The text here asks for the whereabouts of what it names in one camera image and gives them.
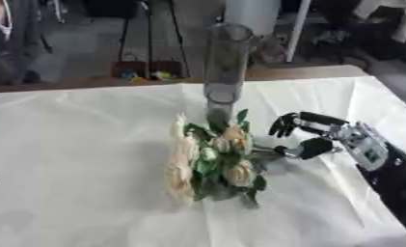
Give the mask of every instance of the white pole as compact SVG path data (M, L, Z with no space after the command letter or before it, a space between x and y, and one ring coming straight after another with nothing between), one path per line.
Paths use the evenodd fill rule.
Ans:
M297 43L299 42L300 35L302 34L303 25L305 24L306 17L308 16L309 6L312 0L302 0L300 11L295 20L294 29L292 30L291 40L289 41L288 50L286 51L286 61L292 62L294 58Z

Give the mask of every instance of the table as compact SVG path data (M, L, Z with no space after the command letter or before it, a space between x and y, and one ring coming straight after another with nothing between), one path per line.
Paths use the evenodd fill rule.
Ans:
M365 121L406 150L406 104L370 76L250 82L235 108L266 145L309 138L266 136L307 110ZM0 94L0 247L406 246L346 154L271 164L258 210L180 207L163 179L168 124L180 112L202 123L203 109L196 84Z
M248 81L278 81L286 79L309 79L309 78L329 78L329 77L351 77L366 76L361 69L355 66L324 66L324 67L304 67L293 69L250 69L247 72ZM128 84L120 79L109 76L96 76L92 78L76 78L61 83L43 83L35 85L0 86L0 93L5 92L25 92L41 90L65 90L81 88L99 87L123 87L123 86L144 86L144 85L166 85L181 83L183 80L171 82L152 81L145 83ZM187 83L202 83L199 79L185 79Z

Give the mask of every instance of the table leg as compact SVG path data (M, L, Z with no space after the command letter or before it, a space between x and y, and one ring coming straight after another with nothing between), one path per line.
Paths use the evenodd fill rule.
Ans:
M309 7L312 0L302 0L300 11L295 20L294 29L292 30L291 39L289 41L288 50L286 51L286 61L292 62L295 50L297 48L300 35L302 34L303 25L305 24L306 17L308 16Z
M65 20L63 19L63 16L62 16L62 3L60 1L61 0L54 0L54 10L55 10L57 20L60 23L65 23Z

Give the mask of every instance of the tripod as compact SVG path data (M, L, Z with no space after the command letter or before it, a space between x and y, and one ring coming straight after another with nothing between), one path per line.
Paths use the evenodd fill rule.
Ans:
M169 5L169 9L170 9L170 13L173 19L173 24L175 26L175 31L176 31L176 37L177 37L177 41L178 41L178 45L180 48L180 53L181 53L181 57L183 59L183 64L185 67L185 71L186 71L186 76L189 77L190 76L190 71L189 71L189 65L187 62L187 57L186 57L186 53L184 51L184 46L183 46L183 37L180 33L180 29L178 27L178 22L177 22L177 18L176 18L176 9L175 9L175 3L174 0L166 0L168 2ZM148 20L148 72L149 72L149 77L151 76L151 74L154 72L153 71L153 40L152 40L152 0L138 0L137 1L141 7L143 8L143 10L146 13L146 17ZM119 56L118 56L118 61L121 62L122 61L122 54L123 54L123 50L124 50L124 45L126 43L126 37L127 37L127 31L128 31L128 27L129 27L129 21L130 21L130 17L127 17L124 19L124 24L123 24L123 28L122 28L122 37L120 39L120 49L119 49Z

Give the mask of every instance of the clear glass vase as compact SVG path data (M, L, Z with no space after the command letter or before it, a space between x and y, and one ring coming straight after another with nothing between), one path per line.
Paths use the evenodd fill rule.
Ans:
M240 99L253 32L242 25L220 23L209 30L204 68L207 118L227 123Z

